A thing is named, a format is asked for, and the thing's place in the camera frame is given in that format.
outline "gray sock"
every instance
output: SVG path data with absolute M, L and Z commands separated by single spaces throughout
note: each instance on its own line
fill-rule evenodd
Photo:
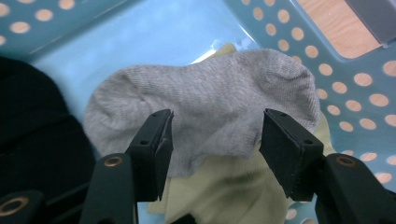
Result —
M 206 154 L 251 156 L 265 108 L 311 132 L 320 115 L 312 74 L 278 51 L 258 49 L 183 67 L 120 70 L 94 92 L 84 129 L 101 156 L 124 152 L 146 118 L 166 108 L 175 112 L 168 176 L 191 175 Z

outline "black fabric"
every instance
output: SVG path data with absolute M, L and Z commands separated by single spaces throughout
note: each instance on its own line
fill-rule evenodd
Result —
M 37 189 L 50 200 L 91 179 L 94 157 L 54 82 L 0 57 L 0 197 Z

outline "yellow cloth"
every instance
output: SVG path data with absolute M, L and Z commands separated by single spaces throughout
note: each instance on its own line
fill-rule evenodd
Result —
M 224 46 L 213 57 L 235 52 Z M 324 155 L 334 153 L 329 126 L 321 114 L 314 135 L 325 145 Z M 197 223 L 284 223 L 290 199 L 286 199 L 268 164 L 259 152 L 250 159 L 209 155 L 189 177 L 167 178 L 163 200 L 150 203 L 150 213 L 165 214 L 171 223 L 192 214 Z

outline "wooden surface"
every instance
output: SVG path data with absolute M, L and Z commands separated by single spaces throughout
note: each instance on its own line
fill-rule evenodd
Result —
M 335 50 L 356 58 L 381 45 L 345 0 L 298 0 Z

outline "plastic basket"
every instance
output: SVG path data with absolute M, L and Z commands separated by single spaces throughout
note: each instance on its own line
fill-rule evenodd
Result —
M 304 37 L 293 37 L 296 28 Z M 334 148 L 364 158 L 385 177 L 384 187 L 396 190 L 396 75 L 384 70 L 396 61 L 395 44 L 343 58 L 294 0 L 0 0 L 0 54 L 51 76 L 78 119 L 93 90 L 116 70 L 189 64 L 227 42 L 301 60 L 316 76 Z M 141 223 L 163 218 L 139 206 Z M 286 222 L 316 222 L 313 206 L 294 204 Z

